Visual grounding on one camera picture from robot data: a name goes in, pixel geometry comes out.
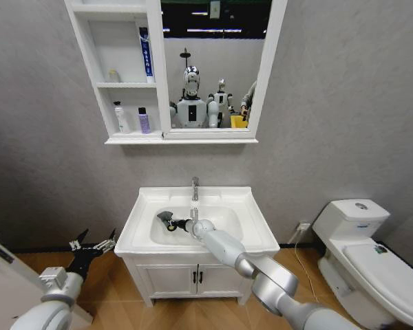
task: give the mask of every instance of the small bottle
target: small bottle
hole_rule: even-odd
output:
[[[109,82],[110,83],[120,83],[121,80],[119,78],[119,74],[116,70],[109,71]]]
[[[118,118],[119,123],[119,131],[123,134],[131,133],[129,122],[127,121],[127,117],[125,116],[124,108],[121,107],[121,102],[116,101],[113,102],[115,106],[115,114]]]
[[[145,111],[144,107],[141,107],[138,110],[140,130],[142,131],[142,134],[148,134],[150,133],[149,115],[147,115],[147,112]]]

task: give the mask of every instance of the toilet lid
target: toilet lid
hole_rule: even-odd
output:
[[[395,307],[413,317],[413,269],[379,244],[343,250],[358,272]]]

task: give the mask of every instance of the faucet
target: faucet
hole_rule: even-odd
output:
[[[191,187],[193,188],[193,196],[191,198],[190,216],[193,220],[193,223],[196,223],[198,222],[198,219],[199,219],[199,210],[197,208],[197,204],[199,201],[199,193],[198,193],[199,178],[198,177],[193,177],[193,179],[191,179]]]
[[[193,179],[191,179],[191,187],[193,187],[193,198],[191,199],[192,201],[199,200],[198,186],[199,186],[199,178],[193,177]]]

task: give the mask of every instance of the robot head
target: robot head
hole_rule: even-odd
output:
[[[225,91],[225,78],[219,80],[219,91]]]
[[[195,97],[198,94],[200,76],[197,67],[187,67],[184,72],[185,95]]]

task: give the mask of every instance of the toilet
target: toilet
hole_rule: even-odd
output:
[[[371,236],[390,213],[369,199],[331,201],[313,224],[326,245],[318,266],[344,309],[363,327],[413,327],[413,269]]]

